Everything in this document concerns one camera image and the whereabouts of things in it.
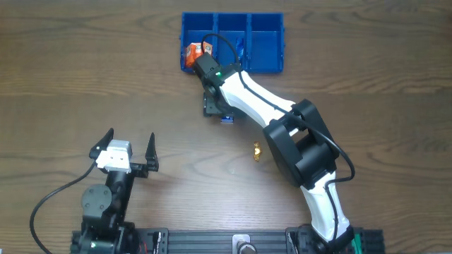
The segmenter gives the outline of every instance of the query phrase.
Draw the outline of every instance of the orange box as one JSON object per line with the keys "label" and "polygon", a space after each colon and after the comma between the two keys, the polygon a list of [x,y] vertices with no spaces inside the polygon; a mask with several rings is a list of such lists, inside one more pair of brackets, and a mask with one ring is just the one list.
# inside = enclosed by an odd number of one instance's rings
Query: orange box
{"label": "orange box", "polygon": [[[204,52],[212,55],[212,45],[204,42]],[[195,60],[203,54],[201,51],[201,43],[191,43],[185,49],[185,66],[191,68],[195,64]]]}

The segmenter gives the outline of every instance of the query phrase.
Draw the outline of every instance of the green object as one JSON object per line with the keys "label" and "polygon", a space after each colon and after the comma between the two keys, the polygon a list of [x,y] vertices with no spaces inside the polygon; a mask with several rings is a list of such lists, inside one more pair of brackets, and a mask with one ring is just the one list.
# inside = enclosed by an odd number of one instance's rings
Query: green object
{"label": "green object", "polygon": [[356,254],[362,254],[361,248],[361,236],[359,234],[355,234],[355,239],[352,241],[352,246],[355,248]]}

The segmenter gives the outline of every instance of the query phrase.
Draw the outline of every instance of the wood grain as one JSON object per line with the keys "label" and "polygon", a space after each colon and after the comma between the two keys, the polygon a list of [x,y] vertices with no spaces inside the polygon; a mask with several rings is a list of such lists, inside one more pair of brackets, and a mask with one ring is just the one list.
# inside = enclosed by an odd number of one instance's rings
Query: wood grain
{"label": "wood grain", "polygon": [[[0,2],[0,248],[39,253],[35,204],[90,165],[109,127],[133,159],[156,134],[160,171],[135,182],[127,220],[169,229],[283,229],[310,222],[251,119],[205,119],[202,87],[179,69],[182,11],[282,11],[285,70],[254,75],[316,104],[357,167],[338,185],[355,226],[383,229],[389,253],[452,250],[452,4],[448,0]],[[254,141],[263,144],[259,163]],[[339,161],[340,175],[347,167]],[[82,192],[37,214],[67,253]]]}

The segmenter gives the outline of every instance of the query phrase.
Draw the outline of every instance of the black cable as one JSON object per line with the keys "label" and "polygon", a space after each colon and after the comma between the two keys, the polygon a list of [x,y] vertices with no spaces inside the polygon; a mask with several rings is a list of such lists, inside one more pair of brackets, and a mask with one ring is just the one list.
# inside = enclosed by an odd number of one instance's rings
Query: black cable
{"label": "black cable", "polygon": [[43,199],[41,199],[41,201],[35,206],[35,209],[33,209],[33,212],[31,213],[31,216],[30,216],[30,231],[31,231],[31,235],[33,236],[33,239],[38,244],[38,246],[46,254],[52,254],[52,253],[49,250],[47,250],[47,248],[45,248],[45,246],[42,244],[41,240],[37,237],[37,234],[36,234],[36,231],[35,231],[35,216],[36,216],[37,210],[41,207],[42,204],[44,204],[44,202],[46,202],[53,195],[55,195],[58,192],[64,190],[65,188],[68,188],[68,187],[72,186],[75,183],[78,183],[79,181],[82,181],[88,174],[91,173],[91,171],[93,170],[95,165],[96,165],[96,163],[93,162],[91,164],[90,168],[82,176],[80,176],[76,180],[74,180],[74,181],[72,181],[70,183],[67,183],[67,184],[63,185],[62,187],[60,187],[60,188],[52,191],[51,193],[49,193],[47,196],[45,196]]}
{"label": "black cable", "polygon": [[232,46],[232,44],[225,37],[223,37],[222,35],[216,34],[216,33],[209,33],[207,35],[204,35],[203,39],[201,40],[201,51],[203,52],[203,54],[204,54],[204,46],[203,46],[204,45],[204,41],[209,36],[216,36],[216,37],[220,38],[232,50],[232,53],[234,54],[234,57],[235,57],[235,63],[239,67],[239,70],[237,70],[237,72],[239,74],[240,81],[242,82],[242,85],[244,86],[245,89],[247,89],[250,93],[252,93],[257,98],[261,99],[266,104],[272,106],[274,109],[276,109],[278,111],[281,111],[287,117],[290,117],[291,119],[299,122],[301,128],[305,127],[307,129],[309,129],[310,131],[313,131],[316,134],[318,134],[319,136],[321,136],[331,147],[334,148],[334,150],[339,152],[339,154],[345,159],[345,161],[347,162],[348,166],[350,167],[350,171],[351,171],[350,176],[343,177],[343,178],[340,178],[340,179],[333,179],[333,180],[327,181],[325,183],[325,186],[324,186],[326,194],[328,195],[328,198],[330,199],[331,206],[333,207],[333,212],[334,212],[334,222],[335,223],[334,223],[334,233],[333,233],[333,240],[332,240],[332,242],[333,242],[332,245],[334,246],[335,245],[336,236],[338,235],[338,223],[339,223],[339,221],[338,221],[338,211],[336,209],[336,206],[335,206],[333,197],[331,196],[330,188],[328,187],[328,185],[330,185],[332,183],[341,183],[341,182],[345,182],[345,181],[350,181],[350,180],[352,180],[355,177],[355,166],[353,165],[352,160],[348,157],[347,153],[345,153],[344,150],[342,150],[342,148],[339,147],[339,145],[337,145],[330,138],[328,138],[323,133],[321,133],[320,131],[315,129],[310,123],[307,123],[305,120],[299,118],[298,116],[295,116],[294,114],[292,114],[292,113],[280,108],[278,105],[268,101],[266,98],[262,97],[260,94],[258,94],[257,92],[254,92],[251,88],[249,88],[249,86],[245,83],[245,81],[243,80],[243,77],[242,77],[242,66],[240,64],[239,56],[238,56],[235,48]]}

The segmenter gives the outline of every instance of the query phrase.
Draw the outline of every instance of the blue tray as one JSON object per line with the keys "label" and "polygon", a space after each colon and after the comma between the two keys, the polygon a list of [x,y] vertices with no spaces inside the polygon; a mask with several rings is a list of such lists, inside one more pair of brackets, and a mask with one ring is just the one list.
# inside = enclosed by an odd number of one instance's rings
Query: blue tray
{"label": "blue tray", "polygon": [[[242,68],[249,73],[279,73],[284,68],[284,16],[282,13],[182,13],[181,69],[185,47],[201,42],[205,34],[215,32],[232,45],[244,42]],[[229,47],[216,37],[206,42],[213,46],[213,56],[222,65],[234,62]]]}

